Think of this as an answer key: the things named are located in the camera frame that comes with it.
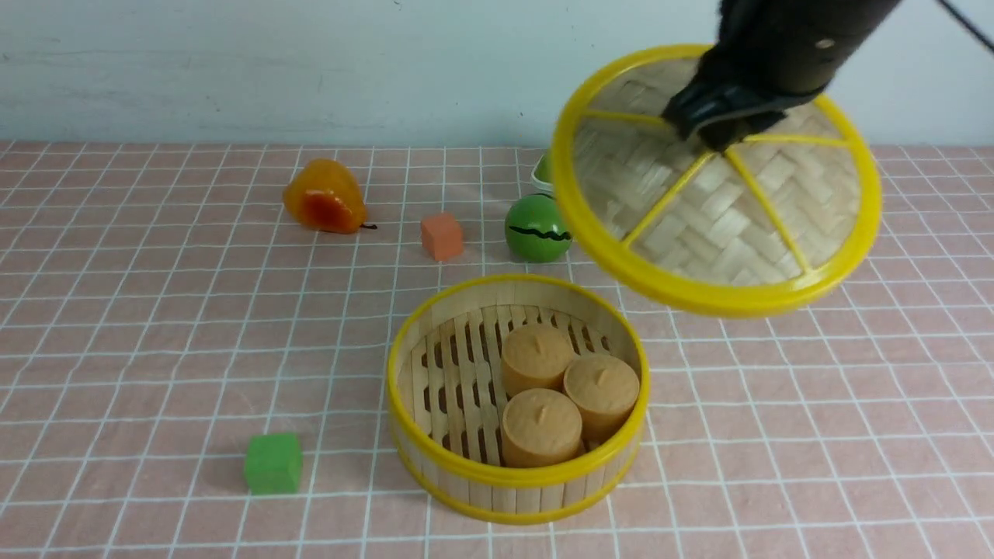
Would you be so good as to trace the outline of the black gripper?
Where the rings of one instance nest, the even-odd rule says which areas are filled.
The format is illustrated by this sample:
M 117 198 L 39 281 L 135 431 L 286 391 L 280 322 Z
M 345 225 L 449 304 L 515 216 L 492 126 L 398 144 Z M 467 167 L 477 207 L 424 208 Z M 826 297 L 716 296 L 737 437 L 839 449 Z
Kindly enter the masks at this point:
M 786 117 L 781 95 L 822 92 L 897 1 L 721 1 L 718 41 L 662 118 L 714 152 Z

